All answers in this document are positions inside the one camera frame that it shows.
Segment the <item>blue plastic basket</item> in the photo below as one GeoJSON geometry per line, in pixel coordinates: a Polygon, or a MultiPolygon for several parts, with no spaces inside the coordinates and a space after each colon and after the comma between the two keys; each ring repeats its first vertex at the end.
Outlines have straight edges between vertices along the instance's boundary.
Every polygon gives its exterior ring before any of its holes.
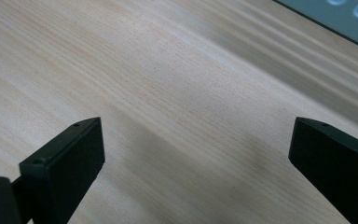
{"type": "Polygon", "coordinates": [[[358,0],[274,0],[358,44],[358,0]]]}

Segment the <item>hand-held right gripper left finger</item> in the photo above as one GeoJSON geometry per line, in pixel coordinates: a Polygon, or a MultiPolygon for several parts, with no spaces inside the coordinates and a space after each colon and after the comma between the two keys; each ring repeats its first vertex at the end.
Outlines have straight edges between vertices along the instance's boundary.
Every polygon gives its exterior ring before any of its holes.
{"type": "Polygon", "coordinates": [[[102,121],[81,120],[20,163],[34,224],[66,224],[105,162],[102,121]]]}

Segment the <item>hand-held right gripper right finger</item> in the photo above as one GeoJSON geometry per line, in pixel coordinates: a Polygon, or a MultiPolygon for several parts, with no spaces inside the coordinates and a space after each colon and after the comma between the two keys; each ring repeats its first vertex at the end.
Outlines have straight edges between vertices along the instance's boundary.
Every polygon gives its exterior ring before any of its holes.
{"type": "Polygon", "coordinates": [[[351,224],[358,224],[358,139],[318,120],[296,118],[289,161],[351,224]]]}

